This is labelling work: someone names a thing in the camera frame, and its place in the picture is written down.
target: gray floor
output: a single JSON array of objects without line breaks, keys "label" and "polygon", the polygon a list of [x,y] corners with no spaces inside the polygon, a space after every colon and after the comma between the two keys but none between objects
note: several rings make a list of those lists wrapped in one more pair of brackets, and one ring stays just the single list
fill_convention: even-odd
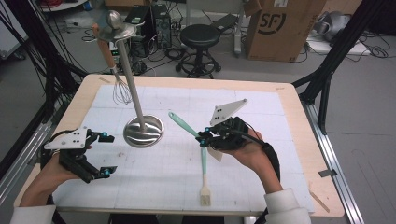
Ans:
[{"label": "gray floor", "polygon": [[[101,13],[94,14],[101,20]],[[95,42],[81,40],[82,30],[64,33],[64,40],[77,61],[90,72],[106,68]],[[384,37],[393,47],[389,55],[396,55],[396,37]],[[379,38],[370,45],[385,47]],[[222,70],[215,79],[249,80],[291,83],[315,71],[324,59],[308,53],[303,63],[270,63],[246,60],[242,54],[233,55],[233,37],[224,35],[213,49]],[[157,52],[152,59],[161,58]],[[300,55],[297,61],[303,60]],[[167,62],[146,61],[152,67]],[[365,223],[396,223],[396,63],[395,59],[362,57],[357,63],[344,60],[332,79],[327,117],[327,131],[341,163],[344,175],[355,197]],[[175,72],[177,62],[170,62],[145,76],[180,77]],[[0,158],[10,149],[26,124],[44,102],[43,91],[29,60],[8,60],[0,64]],[[0,217],[8,221],[12,203],[24,181],[25,174],[1,205]],[[106,223],[107,214],[64,214],[68,223]],[[162,216],[162,223],[179,223],[180,216]],[[239,217],[227,217],[227,223],[241,223]],[[313,223],[348,223],[346,217],[313,218]]]}]

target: black strap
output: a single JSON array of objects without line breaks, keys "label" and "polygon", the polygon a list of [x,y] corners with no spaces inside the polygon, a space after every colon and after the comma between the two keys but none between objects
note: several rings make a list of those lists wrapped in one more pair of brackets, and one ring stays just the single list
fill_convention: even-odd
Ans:
[{"label": "black strap", "polygon": [[[274,151],[274,148],[268,144],[264,143],[262,144],[262,150],[265,152],[267,155],[269,161],[271,162],[271,165],[273,166],[277,179],[280,182],[280,164],[279,164],[279,159],[277,158],[277,154]],[[265,208],[264,212],[259,216],[259,218],[254,222],[254,224],[263,224],[267,220],[265,219],[265,216],[268,215],[268,207]]]}]

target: white paper surface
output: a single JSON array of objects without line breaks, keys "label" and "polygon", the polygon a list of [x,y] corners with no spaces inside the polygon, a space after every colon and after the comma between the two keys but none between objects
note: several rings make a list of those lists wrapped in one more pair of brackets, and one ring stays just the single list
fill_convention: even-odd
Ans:
[{"label": "white paper surface", "polygon": [[133,104],[113,102],[113,86],[101,87],[81,126],[115,136],[114,143],[92,144],[86,152],[96,168],[118,166],[108,179],[67,181],[54,193],[59,207],[89,209],[148,209],[183,211],[260,212],[266,207],[259,178],[234,157],[221,162],[207,157],[211,206],[200,205],[203,185],[198,142],[169,117],[173,111],[196,132],[209,126],[215,105],[248,99],[234,116],[262,133],[277,152],[281,183],[293,188],[300,206],[314,212],[301,164],[279,96],[274,92],[198,90],[138,87],[144,115],[154,115],[164,124],[159,143],[147,148],[130,147],[123,140],[125,124],[135,117]]}]

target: black stool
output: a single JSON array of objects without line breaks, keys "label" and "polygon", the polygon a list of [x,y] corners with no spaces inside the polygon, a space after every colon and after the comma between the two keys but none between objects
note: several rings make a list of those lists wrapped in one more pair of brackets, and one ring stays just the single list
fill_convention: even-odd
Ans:
[{"label": "black stool", "polygon": [[[221,66],[210,56],[208,50],[215,46],[219,39],[220,32],[210,25],[194,24],[184,28],[180,33],[180,40],[187,47],[196,49],[196,53],[183,57],[176,65],[176,71],[179,72],[183,69],[187,73],[187,77],[209,75],[213,79],[212,72],[219,72]],[[207,62],[204,62],[204,56],[208,59]]]}]

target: paintbrush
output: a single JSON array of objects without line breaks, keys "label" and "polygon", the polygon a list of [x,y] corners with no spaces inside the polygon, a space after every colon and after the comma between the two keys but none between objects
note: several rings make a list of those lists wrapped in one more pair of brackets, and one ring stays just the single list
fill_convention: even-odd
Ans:
[{"label": "paintbrush", "polygon": [[[195,137],[199,136],[199,134],[192,127],[190,127],[183,119],[181,119],[178,115],[176,115],[173,112],[169,112],[168,115],[176,124],[178,124],[184,130],[191,133]],[[209,190],[209,187],[207,186],[207,177],[206,177],[206,152],[207,152],[206,147],[201,147],[202,172],[203,172],[203,181],[204,181],[204,184],[201,188],[201,205],[202,206],[210,205],[210,190]]]}]

